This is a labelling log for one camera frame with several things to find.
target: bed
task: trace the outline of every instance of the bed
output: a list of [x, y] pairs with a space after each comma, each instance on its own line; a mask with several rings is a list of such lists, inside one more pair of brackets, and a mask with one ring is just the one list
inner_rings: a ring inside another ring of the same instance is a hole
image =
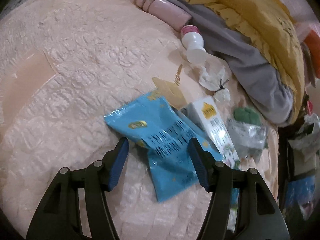
[[[61, 167], [84, 168], [114, 148], [119, 135], [103, 115], [154, 89], [152, 77], [173, 82], [182, 64], [186, 100], [210, 94], [182, 56], [178, 33], [134, 1], [27, 0], [0, 21], [2, 80], [15, 73], [13, 66], [31, 49], [44, 51], [56, 72], [28, 98], [0, 144], [0, 207], [23, 237]], [[222, 64], [229, 78], [231, 101], [217, 102], [225, 121], [235, 107], [253, 107], [225, 61], [210, 56], [207, 64]], [[263, 123], [268, 149], [259, 163], [243, 160], [241, 169], [257, 168], [277, 198], [277, 127]], [[119, 237], [130, 240], [195, 239], [210, 197], [196, 184], [158, 203], [145, 155], [134, 145], [118, 186], [106, 194]], [[83, 194], [80, 206], [84, 234], [90, 236]]]

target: orange object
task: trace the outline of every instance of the orange object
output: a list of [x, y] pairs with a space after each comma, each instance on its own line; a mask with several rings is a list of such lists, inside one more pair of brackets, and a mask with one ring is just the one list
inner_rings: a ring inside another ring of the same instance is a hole
[[305, 38], [304, 43], [310, 50], [316, 77], [320, 78], [320, 37], [314, 30], [311, 30], [309, 35]]

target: white box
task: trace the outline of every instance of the white box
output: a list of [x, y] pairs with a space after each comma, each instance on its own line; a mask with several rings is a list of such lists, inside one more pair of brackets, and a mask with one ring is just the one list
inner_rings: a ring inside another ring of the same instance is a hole
[[201, 98], [185, 107], [183, 113], [213, 141], [231, 168], [240, 164], [238, 154], [212, 97]]

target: pink bottle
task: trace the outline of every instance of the pink bottle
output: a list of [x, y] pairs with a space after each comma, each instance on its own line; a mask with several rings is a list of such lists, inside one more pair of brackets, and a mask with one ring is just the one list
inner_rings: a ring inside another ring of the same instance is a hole
[[136, 5], [164, 21], [177, 32], [180, 32], [191, 19], [190, 14], [167, 0], [136, 0]]

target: clear plastic bag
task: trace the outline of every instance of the clear plastic bag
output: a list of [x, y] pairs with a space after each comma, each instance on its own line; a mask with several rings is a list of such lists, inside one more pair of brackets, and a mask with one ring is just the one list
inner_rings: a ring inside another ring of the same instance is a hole
[[290, 207], [295, 203], [303, 205], [312, 201], [315, 192], [315, 183], [316, 176], [310, 176], [288, 183], [285, 206]]
[[227, 129], [239, 158], [250, 156], [259, 162], [266, 143], [266, 127], [228, 119]]
[[288, 140], [292, 149], [299, 150], [308, 160], [320, 149], [320, 119], [316, 114], [305, 115], [305, 123], [301, 126], [294, 140]]

